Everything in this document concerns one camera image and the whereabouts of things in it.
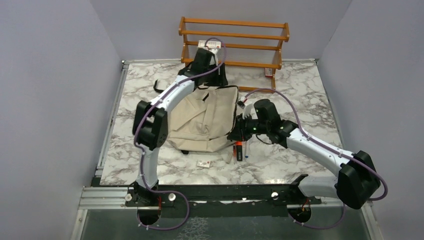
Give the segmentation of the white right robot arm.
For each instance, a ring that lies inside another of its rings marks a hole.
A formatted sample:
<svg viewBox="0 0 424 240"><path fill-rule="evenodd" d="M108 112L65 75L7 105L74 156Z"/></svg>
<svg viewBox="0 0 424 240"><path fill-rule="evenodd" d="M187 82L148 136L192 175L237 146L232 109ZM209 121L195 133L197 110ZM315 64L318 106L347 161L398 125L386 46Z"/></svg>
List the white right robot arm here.
<svg viewBox="0 0 424 240"><path fill-rule="evenodd" d="M270 100L248 104L234 119L227 139L246 142L254 135L266 135L272 144L305 155L328 169L333 176L306 176L288 190L289 199L300 204L308 197L337 198L352 209L360 209L381 186L371 156L353 153L315 138L299 124L281 119Z"/></svg>

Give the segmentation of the small white eraser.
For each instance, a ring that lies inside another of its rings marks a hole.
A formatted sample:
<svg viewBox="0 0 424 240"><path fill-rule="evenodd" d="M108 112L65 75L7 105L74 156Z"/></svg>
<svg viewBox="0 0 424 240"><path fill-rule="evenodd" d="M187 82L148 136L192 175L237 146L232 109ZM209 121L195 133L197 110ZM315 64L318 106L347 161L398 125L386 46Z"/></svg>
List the small white eraser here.
<svg viewBox="0 0 424 240"><path fill-rule="evenodd" d="M210 168L211 167L211 161L209 160L198 160L196 163L197 167L201 168Z"/></svg>

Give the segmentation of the white and grey box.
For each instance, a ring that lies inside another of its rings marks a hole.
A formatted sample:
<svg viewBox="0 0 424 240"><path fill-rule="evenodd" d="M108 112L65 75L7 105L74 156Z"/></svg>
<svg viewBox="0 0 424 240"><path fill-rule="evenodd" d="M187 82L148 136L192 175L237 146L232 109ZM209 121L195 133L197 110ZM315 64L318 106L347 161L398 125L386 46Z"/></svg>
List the white and grey box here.
<svg viewBox="0 0 424 240"><path fill-rule="evenodd" d="M212 52L213 54L217 54L222 49L222 43L216 40L199 40L197 48L205 49L207 51Z"/></svg>

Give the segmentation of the red pen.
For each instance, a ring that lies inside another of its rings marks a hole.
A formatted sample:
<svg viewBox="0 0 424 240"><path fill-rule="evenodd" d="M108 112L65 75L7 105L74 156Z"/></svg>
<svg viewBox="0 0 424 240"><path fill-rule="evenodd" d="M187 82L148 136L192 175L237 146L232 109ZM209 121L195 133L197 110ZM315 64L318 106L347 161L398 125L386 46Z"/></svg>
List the red pen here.
<svg viewBox="0 0 424 240"><path fill-rule="evenodd" d="M237 163L237 147L235 143L232 145L232 163Z"/></svg>

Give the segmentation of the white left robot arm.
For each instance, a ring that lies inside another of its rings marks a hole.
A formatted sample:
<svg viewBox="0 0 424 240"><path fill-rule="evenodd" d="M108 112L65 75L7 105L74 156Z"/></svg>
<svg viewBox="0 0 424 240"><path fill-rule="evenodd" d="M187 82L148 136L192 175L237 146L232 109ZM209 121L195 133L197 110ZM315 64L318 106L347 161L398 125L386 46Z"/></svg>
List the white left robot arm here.
<svg viewBox="0 0 424 240"><path fill-rule="evenodd" d="M157 200L154 186L158 183L157 166L160 147L168 137L170 112L197 87L216 81L223 61L217 54L225 52L220 48L199 48L194 60L180 70L173 83L149 102L140 101L134 117L133 144L140 150L137 184L142 187L138 199L144 205Z"/></svg>

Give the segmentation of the beige canvas backpack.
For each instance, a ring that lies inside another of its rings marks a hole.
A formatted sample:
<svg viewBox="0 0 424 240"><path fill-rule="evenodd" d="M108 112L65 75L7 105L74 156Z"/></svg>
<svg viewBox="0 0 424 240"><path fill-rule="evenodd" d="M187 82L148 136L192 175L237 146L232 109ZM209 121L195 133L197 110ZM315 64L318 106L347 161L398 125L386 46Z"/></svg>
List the beige canvas backpack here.
<svg viewBox="0 0 424 240"><path fill-rule="evenodd" d="M198 88L171 111L167 142L177 150L213 153L233 144L239 88L236 85Z"/></svg>

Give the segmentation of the blue whiteboard marker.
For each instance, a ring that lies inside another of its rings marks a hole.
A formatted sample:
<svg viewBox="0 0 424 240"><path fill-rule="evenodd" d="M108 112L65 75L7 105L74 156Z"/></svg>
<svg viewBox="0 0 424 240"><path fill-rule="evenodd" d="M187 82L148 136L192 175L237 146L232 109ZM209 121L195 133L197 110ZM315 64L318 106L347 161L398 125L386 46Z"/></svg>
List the blue whiteboard marker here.
<svg viewBox="0 0 424 240"><path fill-rule="evenodd" d="M244 144L244 158L247 159L249 157L249 151L250 151L250 143L248 141Z"/></svg>

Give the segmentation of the orange wooden shelf rack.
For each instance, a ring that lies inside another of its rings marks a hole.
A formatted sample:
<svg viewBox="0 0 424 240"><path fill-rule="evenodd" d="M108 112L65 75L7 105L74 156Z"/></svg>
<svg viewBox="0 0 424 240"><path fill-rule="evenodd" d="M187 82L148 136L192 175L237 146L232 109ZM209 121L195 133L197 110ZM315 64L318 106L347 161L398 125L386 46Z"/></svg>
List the orange wooden shelf rack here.
<svg viewBox="0 0 424 240"><path fill-rule="evenodd" d="M290 28L285 23L222 20L181 17L178 34L182 37L180 61L188 65L193 61L199 40L211 38L224 42L227 50L225 64L228 67L273 69L273 76L266 77L270 86L256 90L271 93L276 89L276 72L282 68L283 44L290 40Z"/></svg>

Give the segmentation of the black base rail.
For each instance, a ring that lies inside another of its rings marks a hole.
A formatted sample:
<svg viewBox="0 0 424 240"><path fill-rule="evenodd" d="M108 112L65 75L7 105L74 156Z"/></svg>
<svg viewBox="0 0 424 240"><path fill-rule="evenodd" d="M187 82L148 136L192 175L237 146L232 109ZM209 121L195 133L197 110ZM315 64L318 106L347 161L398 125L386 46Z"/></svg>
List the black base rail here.
<svg viewBox="0 0 424 240"><path fill-rule="evenodd" d="M287 217L288 207L307 209L321 203L304 196L298 184L160 184L149 191L132 183L124 199L138 213L162 218Z"/></svg>

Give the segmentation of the small red box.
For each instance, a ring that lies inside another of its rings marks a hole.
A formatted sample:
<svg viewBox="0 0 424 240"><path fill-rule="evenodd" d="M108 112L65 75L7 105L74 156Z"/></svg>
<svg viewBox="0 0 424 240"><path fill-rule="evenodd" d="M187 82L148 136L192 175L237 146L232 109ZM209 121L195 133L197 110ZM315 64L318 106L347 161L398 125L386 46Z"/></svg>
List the small red box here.
<svg viewBox="0 0 424 240"><path fill-rule="evenodd" d="M266 77L271 78L273 76L273 69L272 68L265 68L264 74L265 74Z"/></svg>

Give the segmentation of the orange highlighter marker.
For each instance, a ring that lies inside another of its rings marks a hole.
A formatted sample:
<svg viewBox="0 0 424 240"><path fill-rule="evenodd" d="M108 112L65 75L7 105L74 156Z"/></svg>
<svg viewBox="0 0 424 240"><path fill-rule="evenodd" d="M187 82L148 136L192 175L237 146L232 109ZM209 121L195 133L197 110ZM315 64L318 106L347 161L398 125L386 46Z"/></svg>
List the orange highlighter marker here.
<svg viewBox="0 0 424 240"><path fill-rule="evenodd" d="M243 160L243 143L241 141L235 143L235 156L238 162Z"/></svg>

